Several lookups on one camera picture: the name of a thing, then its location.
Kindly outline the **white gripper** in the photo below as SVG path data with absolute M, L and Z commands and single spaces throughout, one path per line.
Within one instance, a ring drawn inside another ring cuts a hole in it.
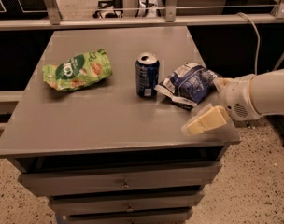
M 181 131 L 186 135 L 197 135 L 222 127 L 231 118 L 238 121 L 259 119 L 261 115 L 250 96 L 253 78 L 253 74 L 237 78 L 215 78 L 213 83 L 219 92 L 221 105 L 205 105 L 181 127 Z

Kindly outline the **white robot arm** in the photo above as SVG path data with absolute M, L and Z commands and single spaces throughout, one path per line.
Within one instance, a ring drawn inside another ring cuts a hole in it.
M 237 78 L 215 78 L 218 105 L 207 104 L 182 126 L 187 135 L 218 129 L 230 119 L 256 120 L 284 116 L 284 69 Z

